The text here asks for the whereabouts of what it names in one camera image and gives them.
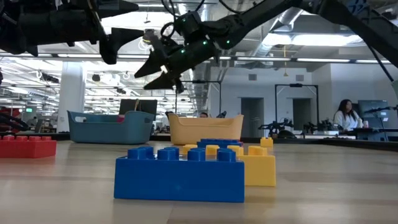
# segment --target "wooden table surface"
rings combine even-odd
[[[207,203],[113,199],[115,158],[129,148],[65,141],[56,157],[0,159],[0,224],[398,223],[394,152],[277,144],[276,188]]]

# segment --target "toy brick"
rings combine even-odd
[[[228,146],[243,146],[243,143],[235,139],[202,139],[197,142],[197,146],[206,148],[207,145],[217,145],[222,149],[226,149]]]
[[[4,136],[0,139],[0,158],[42,158],[54,156],[57,142],[51,137]]]
[[[146,200],[244,202],[244,164],[230,149],[219,149],[217,161],[206,161],[205,150],[193,148],[188,160],[175,149],[130,149],[116,159],[114,197]]]
[[[260,140],[261,147],[274,147],[274,140],[272,138],[262,137]]]
[[[217,155],[217,149],[220,147],[217,145],[207,145],[206,146],[206,156],[215,156]]]
[[[267,149],[249,146],[247,156],[238,156],[244,162],[246,186],[276,186],[275,157],[267,155]]]
[[[243,147],[240,146],[228,146],[228,149],[232,149],[237,156],[243,156]]]
[[[197,147],[198,147],[197,145],[184,145],[182,146],[181,155],[187,155],[189,150]]]

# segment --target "red lego brick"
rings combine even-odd
[[[57,142],[51,137],[4,136],[0,139],[0,158],[43,158],[54,156]]]

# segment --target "doorway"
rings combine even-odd
[[[242,98],[241,114],[244,116],[242,125],[242,137],[264,137],[264,130],[258,130],[258,127],[264,124],[264,99]]]
[[[311,122],[311,99],[293,99],[293,127],[302,130],[304,124]]]

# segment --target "plastic basket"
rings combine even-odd
[[[70,139],[78,143],[105,144],[142,144],[149,141],[155,115],[128,111],[123,122],[116,122],[117,118],[117,115],[68,111]]]
[[[196,144],[204,138],[240,139],[243,115],[235,118],[180,118],[169,114],[169,122],[173,144]]]

